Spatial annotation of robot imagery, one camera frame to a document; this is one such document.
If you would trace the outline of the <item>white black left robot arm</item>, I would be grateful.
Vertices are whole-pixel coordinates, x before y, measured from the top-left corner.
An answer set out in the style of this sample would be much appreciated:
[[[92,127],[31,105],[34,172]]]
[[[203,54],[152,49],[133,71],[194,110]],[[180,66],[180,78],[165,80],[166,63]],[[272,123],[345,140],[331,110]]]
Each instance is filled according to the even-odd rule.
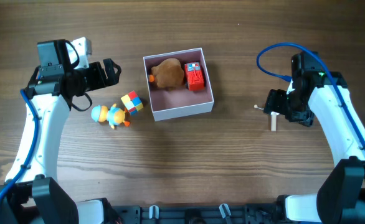
[[[73,98],[116,85],[121,68],[111,59],[89,62],[91,42],[37,44],[40,64],[21,90],[26,122],[16,159],[0,185],[0,223],[121,223],[107,199],[75,202],[57,182],[60,138]]]

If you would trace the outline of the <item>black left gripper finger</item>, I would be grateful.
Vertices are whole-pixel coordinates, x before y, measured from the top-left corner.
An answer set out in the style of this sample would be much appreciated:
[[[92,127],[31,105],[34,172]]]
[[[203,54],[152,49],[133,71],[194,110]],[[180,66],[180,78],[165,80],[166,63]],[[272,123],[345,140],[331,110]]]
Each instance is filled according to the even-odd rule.
[[[121,74],[121,67],[115,62],[112,62],[112,68],[111,68],[112,81],[118,82],[120,80],[120,74]]]
[[[111,79],[112,62],[113,62],[113,60],[110,59],[110,58],[107,58],[107,59],[103,60],[103,63],[104,63],[104,66],[105,66],[105,72],[106,72],[106,75],[107,75],[107,79],[106,79],[107,86],[112,86],[112,85],[116,85],[116,84],[119,83],[119,81],[118,82],[113,82],[112,79]]]

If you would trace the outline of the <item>white box pink interior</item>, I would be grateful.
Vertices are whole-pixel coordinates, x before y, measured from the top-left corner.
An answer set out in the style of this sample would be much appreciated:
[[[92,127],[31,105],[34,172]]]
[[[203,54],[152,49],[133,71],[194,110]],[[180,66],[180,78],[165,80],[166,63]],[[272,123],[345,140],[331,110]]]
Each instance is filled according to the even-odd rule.
[[[143,62],[155,121],[212,111],[214,96],[201,48],[144,56]],[[199,88],[188,83],[189,68],[201,74]]]

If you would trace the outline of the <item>white wooden rattle drum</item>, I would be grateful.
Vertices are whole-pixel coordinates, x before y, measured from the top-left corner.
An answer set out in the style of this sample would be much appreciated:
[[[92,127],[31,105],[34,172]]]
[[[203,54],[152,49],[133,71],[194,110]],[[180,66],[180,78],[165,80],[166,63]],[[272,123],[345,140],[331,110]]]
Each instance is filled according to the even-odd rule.
[[[258,105],[254,105],[254,108],[257,110],[262,110],[264,111],[264,108],[259,107]],[[270,115],[270,130],[272,132],[277,131],[277,116],[279,115],[279,113],[271,111],[271,112],[267,112],[266,114]]]

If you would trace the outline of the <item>red toy car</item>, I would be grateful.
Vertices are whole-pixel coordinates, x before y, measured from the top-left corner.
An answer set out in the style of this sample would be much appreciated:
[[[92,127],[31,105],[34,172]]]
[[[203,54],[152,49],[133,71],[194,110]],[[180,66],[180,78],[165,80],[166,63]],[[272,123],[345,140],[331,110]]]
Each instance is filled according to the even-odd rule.
[[[190,62],[184,65],[186,86],[189,91],[203,90],[205,80],[199,62]]]

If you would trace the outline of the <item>brown plush bear toy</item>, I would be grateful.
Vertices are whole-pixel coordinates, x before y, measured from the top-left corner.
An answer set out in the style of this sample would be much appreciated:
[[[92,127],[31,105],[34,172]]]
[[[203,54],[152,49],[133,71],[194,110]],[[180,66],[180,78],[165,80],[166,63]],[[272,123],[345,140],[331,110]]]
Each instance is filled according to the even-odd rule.
[[[163,60],[159,65],[151,68],[148,82],[158,89],[173,90],[184,85],[184,70],[176,58]]]

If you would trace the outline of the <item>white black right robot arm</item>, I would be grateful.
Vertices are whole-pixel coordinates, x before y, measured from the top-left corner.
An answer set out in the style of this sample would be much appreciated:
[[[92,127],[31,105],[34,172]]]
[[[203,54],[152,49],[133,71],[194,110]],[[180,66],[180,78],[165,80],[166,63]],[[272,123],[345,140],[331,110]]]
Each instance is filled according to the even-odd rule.
[[[317,119],[331,150],[334,169],[315,194],[282,195],[274,220],[300,223],[365,223],[365,128],[355,112],[348,84],[327,72],[317,52],[294,55],[287,90],[270,90],[266,114],[311,126]]]

